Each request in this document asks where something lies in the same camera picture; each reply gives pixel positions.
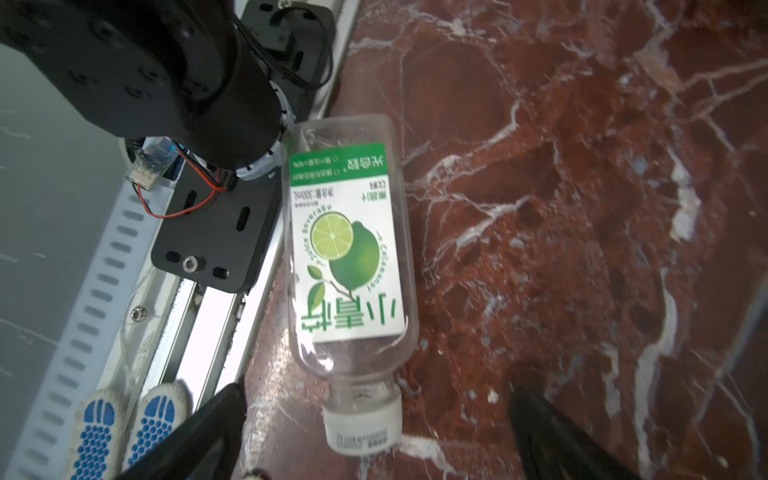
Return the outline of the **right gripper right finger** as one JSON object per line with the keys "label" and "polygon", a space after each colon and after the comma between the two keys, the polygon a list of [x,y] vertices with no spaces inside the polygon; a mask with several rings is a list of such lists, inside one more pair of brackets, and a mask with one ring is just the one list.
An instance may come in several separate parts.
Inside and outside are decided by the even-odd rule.
{"label": "right gripper right finger", "polygon": [[527,388],[514,389],[509,416],[527,479],[639,479],[570,418]]}

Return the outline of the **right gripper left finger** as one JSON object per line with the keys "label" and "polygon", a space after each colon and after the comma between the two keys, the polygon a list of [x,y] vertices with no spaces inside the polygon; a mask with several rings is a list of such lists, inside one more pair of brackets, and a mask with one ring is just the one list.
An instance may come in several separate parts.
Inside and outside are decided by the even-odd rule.
{"label": "right gripper left finger", "polygon": [[120,479],[229,479],[242,445],[244,387],[220,390]]}

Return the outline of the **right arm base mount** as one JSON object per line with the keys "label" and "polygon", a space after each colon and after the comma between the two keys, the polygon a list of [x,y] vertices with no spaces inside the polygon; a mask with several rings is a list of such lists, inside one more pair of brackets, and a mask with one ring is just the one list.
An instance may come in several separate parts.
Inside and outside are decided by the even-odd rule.
{"label": "right arm base mount", "polygon": [[214,142],[192,148],[220,175],[210,189],[185,167],[151,252],[154,267],[228,293],[248,291],[258,276],[281,208],[287,129],[306,120],[317,95],[331,89],[339,59],[332,9],[300,1],[251,1],[236,21],[242,67],[255,78],[228,99],[205,128]]}

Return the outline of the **green white label bottle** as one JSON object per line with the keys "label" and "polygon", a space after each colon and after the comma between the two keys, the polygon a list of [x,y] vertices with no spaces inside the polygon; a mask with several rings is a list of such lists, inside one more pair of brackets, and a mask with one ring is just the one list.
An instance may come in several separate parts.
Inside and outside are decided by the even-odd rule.
{"label": "green white label bottle", "polygon": [[406,192],[383,114],[292,126],[284,142],[284,268],[290,345],[323,381],[328,446],[365,456],[395,445],[418,301]]}

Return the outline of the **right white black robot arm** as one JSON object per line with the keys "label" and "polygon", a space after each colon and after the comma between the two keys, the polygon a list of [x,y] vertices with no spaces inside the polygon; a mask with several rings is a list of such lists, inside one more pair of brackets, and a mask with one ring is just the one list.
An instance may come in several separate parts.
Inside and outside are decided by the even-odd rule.
{"label": "right white black robot arm", "polygon": [[403,440],[394,379],[416,348],[402,158],[382,114],[315,119],[337,21],[306,2],[5,1],[1,40],[91,123],[134,140],[135,167],[178,170],[151,258],[231,295],[250,289],[283,223],[298,362],[324,380],[329,447]]}

